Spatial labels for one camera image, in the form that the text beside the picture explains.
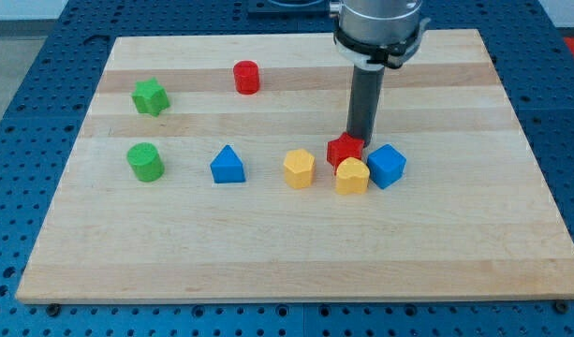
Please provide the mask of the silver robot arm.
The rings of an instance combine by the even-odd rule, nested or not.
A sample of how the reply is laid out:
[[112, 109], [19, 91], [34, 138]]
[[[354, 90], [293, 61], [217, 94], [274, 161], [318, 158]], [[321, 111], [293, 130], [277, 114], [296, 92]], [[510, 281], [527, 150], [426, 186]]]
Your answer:
[[336, 50], [364, 71], [397, 69], [419, 50], [430, 18], [422, 0], [335, 0]]

